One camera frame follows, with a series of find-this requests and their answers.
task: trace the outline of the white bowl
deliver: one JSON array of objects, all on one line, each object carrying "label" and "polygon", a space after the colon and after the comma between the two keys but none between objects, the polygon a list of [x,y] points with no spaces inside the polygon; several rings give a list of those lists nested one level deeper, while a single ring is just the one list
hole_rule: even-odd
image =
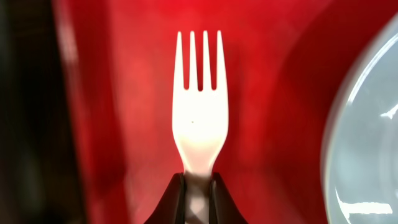
[{"label": "white bowl", "polygon": [[340,88],[322,169],[329,223],[398,223],[398,15]]}]

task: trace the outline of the red surface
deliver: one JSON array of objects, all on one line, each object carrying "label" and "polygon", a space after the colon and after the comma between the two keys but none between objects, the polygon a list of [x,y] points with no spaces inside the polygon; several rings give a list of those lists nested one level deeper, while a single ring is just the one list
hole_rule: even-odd
[{"label": "red surface", "polygon": [[229,133],[215,170],[241,213],[249,223],[326,223],[328,110],[398,1],[54,3],[91,223],[144,222],[182,171],[171,129],[177,31],[187,73],[189,31],[201,49],[205,29],[213,75],[222,31],[228,77]]}]

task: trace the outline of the fork head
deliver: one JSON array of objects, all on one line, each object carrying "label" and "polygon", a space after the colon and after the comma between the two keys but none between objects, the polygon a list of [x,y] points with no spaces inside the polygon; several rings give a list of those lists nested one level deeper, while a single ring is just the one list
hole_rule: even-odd
[{"label": "fork head", "polygon": [[207,31],[203,32],[203,90],[198,90],[195,34],[190,33],[189,89],[183,86],[182,38],[177,34],[172,129],[184,170],[210,176],[228,133],[228,92],[221,32],[217,32],[217,87],[211,88]]}]

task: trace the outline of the white fork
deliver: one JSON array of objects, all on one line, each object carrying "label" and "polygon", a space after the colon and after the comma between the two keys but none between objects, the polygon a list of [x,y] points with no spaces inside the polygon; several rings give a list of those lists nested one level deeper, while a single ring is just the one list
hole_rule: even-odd
[{"label": "white fork", "polygon": [[197,85],[195,34],[190,33],[189,89],[183,86],[182,40],[177,34],[172,129],[184,166],[185,223],[208,223],[209,184],[228,133],[228,92],[221,31],[217,32],[217,88],[211,88],[207,31],[203,32],[203,90]]}]

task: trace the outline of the red tablecloth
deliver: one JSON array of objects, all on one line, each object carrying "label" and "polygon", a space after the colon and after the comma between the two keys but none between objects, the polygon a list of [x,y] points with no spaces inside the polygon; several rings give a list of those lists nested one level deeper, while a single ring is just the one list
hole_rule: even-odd
[{"label": "red tablecloth", "polygon": [[396,0],[58,0],[55,17],[90,223],[142,223],[181,172],[172,128],[177,31],[188,74],[222,31],[229,133],[215,170],[249,223],[326,223],[320,146],[350,65]]}]

